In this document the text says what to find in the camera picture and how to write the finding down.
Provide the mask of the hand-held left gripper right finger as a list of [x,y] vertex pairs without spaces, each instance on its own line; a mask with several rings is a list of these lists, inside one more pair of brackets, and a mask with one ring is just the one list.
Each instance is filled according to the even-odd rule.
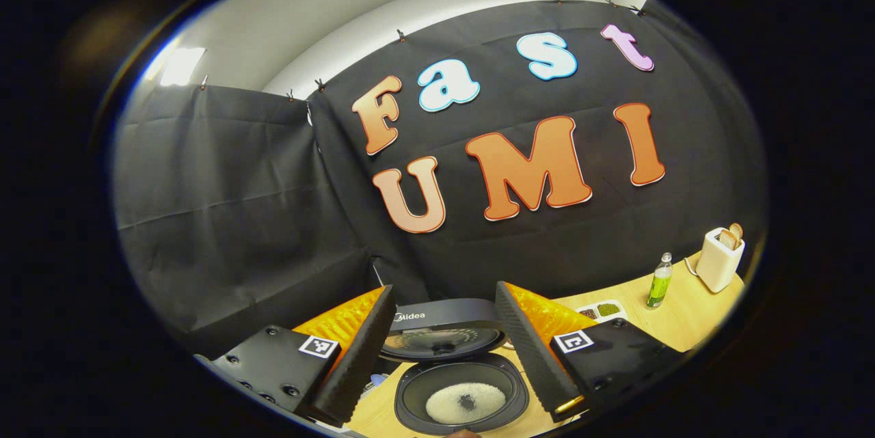
[[509,282],[496,284],[495,307],[538,401],[556,422],[620,407],[684,357],[625,318],[596,322]]

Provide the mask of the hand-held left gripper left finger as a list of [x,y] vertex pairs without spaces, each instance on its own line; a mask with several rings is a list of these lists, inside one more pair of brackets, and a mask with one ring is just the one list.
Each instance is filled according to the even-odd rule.
[[352,419],[395,316],[385,285],[297,328],[271,324],[222,356],[197,360],[260,404],[338,428]]

